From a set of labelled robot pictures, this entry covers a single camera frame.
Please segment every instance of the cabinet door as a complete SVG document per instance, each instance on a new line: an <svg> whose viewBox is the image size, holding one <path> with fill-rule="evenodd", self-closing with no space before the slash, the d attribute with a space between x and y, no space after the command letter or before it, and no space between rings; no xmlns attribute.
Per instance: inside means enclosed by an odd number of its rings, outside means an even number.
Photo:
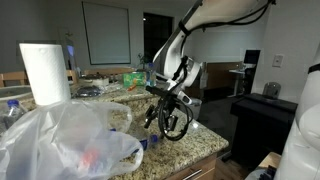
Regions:
<svg viewBox="0 0 320 180"><path fill-rule="evenodd" d="M216 164L216 156L217 154L213 154L193 165L187 167L186 169L170 176L167 178L168 180L176 180L176 179L213 179L214 168Z"/></svg>

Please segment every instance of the plastic bag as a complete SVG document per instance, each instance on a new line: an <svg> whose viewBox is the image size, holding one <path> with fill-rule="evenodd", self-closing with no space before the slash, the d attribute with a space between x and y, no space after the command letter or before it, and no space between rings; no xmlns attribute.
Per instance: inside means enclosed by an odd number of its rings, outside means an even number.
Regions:
<svg viewBox="0 0 320 180"><path fill-rule="evenodd" d="M31 111L1 139L0 179L106 179L134 171L143 149L124 133L131 119L129 107L111 102L73 100Z"/></svg>

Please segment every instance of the light switch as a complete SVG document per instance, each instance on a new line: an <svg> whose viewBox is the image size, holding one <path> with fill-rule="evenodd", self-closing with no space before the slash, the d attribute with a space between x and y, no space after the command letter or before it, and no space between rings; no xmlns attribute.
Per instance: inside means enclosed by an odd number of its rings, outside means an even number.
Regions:
<svg viewBox="0 0 320 180"><path fill-rule="evenodd" d="M273 67L281 67L283 57L284 57L284 55L282 55L282 54L276 54L276 55L274 56L272 66L273 66Z"/></svg>

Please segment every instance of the green object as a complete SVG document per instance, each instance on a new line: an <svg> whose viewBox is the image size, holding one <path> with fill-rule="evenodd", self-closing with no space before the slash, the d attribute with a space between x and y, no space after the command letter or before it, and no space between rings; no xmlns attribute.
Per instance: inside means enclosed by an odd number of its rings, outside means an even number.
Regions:
<svg viewBox="0 0 320 180"><path fill-rule="evenodd" d="M145 72L133 72L123 74L123 86L130 87L134 84L134 80L137 86L144 86L146 84Z"/></svg>

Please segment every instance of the kitchen island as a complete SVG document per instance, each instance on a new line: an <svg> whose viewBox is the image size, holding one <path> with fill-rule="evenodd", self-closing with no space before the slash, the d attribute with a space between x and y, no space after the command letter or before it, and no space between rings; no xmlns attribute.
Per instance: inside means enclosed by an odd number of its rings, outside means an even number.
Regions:
<svg viewBox="0 0 320 180"><path fill-rule="evenodd" d="M136 87L132 91L125 88L118 89L99 97L80 98L85 101L108 101L127 105L133 114L133 123L143 126L145 112L151 104L156 105L159 97ZM32 97L20 100L27 109L36 108ZM175 110L173 115L179 117L176 127L180 128L186 122L186 115L180 110ZM158 122L154 120L147 131L159 135ZM195 178L213 178L216 153L228 146L228 141L207 129L199 122L193 120L187 134L176 142L167 139L160 140L153 148L144 153L143 161L139 168L131 173L114 176L111 179L183 179L190 174Z"/></svg>

